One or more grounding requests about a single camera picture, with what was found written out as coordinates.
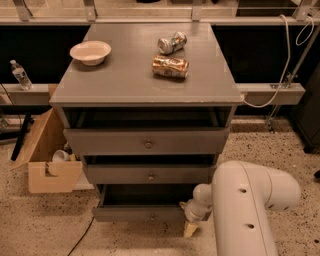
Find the water bottle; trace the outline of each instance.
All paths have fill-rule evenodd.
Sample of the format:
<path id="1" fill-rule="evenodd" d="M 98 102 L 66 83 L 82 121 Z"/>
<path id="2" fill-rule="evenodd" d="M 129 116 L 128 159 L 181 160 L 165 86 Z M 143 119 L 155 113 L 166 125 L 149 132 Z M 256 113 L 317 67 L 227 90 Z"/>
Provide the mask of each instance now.
<path id="1" fill-rule="evenodd" d="M 10 63 L 12 74 L 18 80 L 19 84 L 21 85 L 21 89 L 24 91 L 30 90 L 32 83 L 24 68 L 15 60 L 11 60 Z"/>

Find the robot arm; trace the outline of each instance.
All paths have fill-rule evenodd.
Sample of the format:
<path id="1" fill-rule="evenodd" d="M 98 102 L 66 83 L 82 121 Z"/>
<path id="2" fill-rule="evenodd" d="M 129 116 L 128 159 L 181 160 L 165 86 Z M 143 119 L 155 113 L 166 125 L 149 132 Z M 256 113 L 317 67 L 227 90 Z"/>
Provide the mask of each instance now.
<path id="1" fill-rule="evenodd" d="M 211 187 L 200 184 L 195 188 L 185 214 L 188 221 L 199 221 L 211 210 L 207 202 L 213 202 L 219 256 L 276 256 L 265 210 L 291 209 L 300 196 L 299 184 L 286 172 L 229 161 L 215 171 Z"/>

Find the aluminum can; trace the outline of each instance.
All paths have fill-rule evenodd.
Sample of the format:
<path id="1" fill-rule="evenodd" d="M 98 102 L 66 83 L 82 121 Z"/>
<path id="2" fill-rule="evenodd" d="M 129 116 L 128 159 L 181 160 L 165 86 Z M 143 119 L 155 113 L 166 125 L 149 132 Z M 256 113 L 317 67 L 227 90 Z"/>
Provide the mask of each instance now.
<path id="1" fill-rule="evenodd" d="M 162 55 L 156 55 L 152 63 L 152 71 L 154 74 L 186 78 L 188 75 L 189 62 L 185 59 L 169 58 Z"/>
<path id="2" fill-rule="evenodd" d="M 175 32 L 172 36 L 160 38 L 158 48 L 161 54 L 168 55 L 182 49 L 187 43 L 187 36 L 183 32 Z"/>

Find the power cord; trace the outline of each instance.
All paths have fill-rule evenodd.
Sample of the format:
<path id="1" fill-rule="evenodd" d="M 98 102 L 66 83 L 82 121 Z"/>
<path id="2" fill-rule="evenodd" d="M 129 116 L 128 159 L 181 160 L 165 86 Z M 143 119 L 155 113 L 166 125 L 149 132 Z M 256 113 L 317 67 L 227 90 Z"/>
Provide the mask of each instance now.
<path id="1" fill-rule="evenodd" d="M 286 25 L 286 37 L 287 37 L 287 50 L 288 50 L 288 58 L 287 58 L 287 63 L 283 69 L 283 72 L 282 72 L 282 75 L 281 75 L 281 78 L 280 78 L 280 81 L 279 81 L 279 85 L 278 85 L 278 88 L 276 90 L 276 92 L 274 93 L 274 95 L 272 96 L 272 98 L 265 104 L 263 105 L 254 105 L 254 104 L 251 104 L 249 102 L 247 102 L 246 100 L 244 100 L 243 102 L 245 104 L 247 104 L 248 106 L 250 107 L 253 107 L 253 108 L 264 108 L 265 106 L 269 105 L 274 99 L 275 97 L 278 95 L 279 91 L 280 91 L 280 88 L 281 88 L 281 82 L 283 80 L 283 77 L 286 73 L 286 70 L 288 68 L 288 65 L 289 65 L 289 62 L 290 62 L 290 58 L 291 58 L 291 51 L 290 51 L 290 37 L 289 37 L 289 26 L 288 26 L 288 22 L 287 22 L 287 18 L 286 16 L 284 16 L 283 14 L 281 14 L 279 16 L 284 22 L 285 22 L 285 25 Z"/>
<path id="2" fill-rule="evenodd" d="M 86 234 L 88 233 L 89 229 L 91 228 L 92 226 L 92 223 L 93 223 L 93 220 L 94 220 L 94 217 L 92 217 L 90 223 L 89 223 L 89 226 L 87 227 L 86 231 L 84 232 L 84 234 L 82 235 L 82 237 L 79 239 L 79 241 L 75 244 L 75 246 L 73 246 L 73 248 L 71 249 L 71 251 L 68 253 L 68 256 L 70 256 L 72 254 L 72 252 L 77 248 L 77 246 L 80 244 L 80 242 L 82 241 L 82 239 L 86 236 Z"/>
<path id="3" fill-rule="evenodd" d="M 7 97 L 9 98 L 12 106 L 14 106 L 15 104 L 14 104 L 13 100 L 11 99 L 10 94 L 8 93 L 7 89 L 4 87 L 4 85 L 2 83 L 0 83 L 0 85 L 2 86 L 3 90 L 5 91 L 5 93 L 6 93 Z M 19 126 L 20 126 L 20 129 L 21 129 L 22 124 L 21 124 L 21 117 L 20 117 L 19 114 L 18 114 L 18 117 L 19 117 Z"/>
<path id="4" fill-rule="evenodd" d="M 296 45 L 297 46 L 300 46 L 300 45 L 303 45 L 309 38 L 310 36 L 312 35 L 312 32 L 314 30 L 314 21 L 313 19 L 310 17 L 310 16 L 307 16 L 307 18 L 309 18 L 309 22 L 303 27 L 303 29 L 300 31 L 300 33 L 298 34 L 297 38 L 296 38 Z M 306 37 L 306 39 L 304 39 L 301 43 L 298 43 L 299 41 L 299 38 L 301 36 L 301 34 L 303 33 L 303 31 L 310 25 L 310 23 L 312 24 L 312 27 L 311 27 L 311 31 L 309 33 L 309 35 Z"/>

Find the floor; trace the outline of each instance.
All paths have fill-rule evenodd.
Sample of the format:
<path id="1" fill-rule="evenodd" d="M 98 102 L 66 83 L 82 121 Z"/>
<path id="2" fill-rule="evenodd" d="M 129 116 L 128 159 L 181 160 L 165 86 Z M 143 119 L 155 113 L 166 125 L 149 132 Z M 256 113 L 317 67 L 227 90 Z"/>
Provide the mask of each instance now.
<path id="1" fill-rule="evenodd" d="M 281 256 L 320 255 L 320 151 L 305 154 L 290 122 L 279 117 L 275 133 L 263 118 L 236 118 L 219 162 L 244 160 L 287 171 L 299 182 L 302 198 L 288 212 L 268 212 Z M 0 254 L 68 255 L 84 234 L 98 199 L 92 190 L 30 194 L 26 166 L 10 170 L 14 141 L 0 146 Z M 202 222 L 192 238 L 180 223 L 101 223 L 93 221 L 72 255 L 216 256 L 213 221 Z"/>

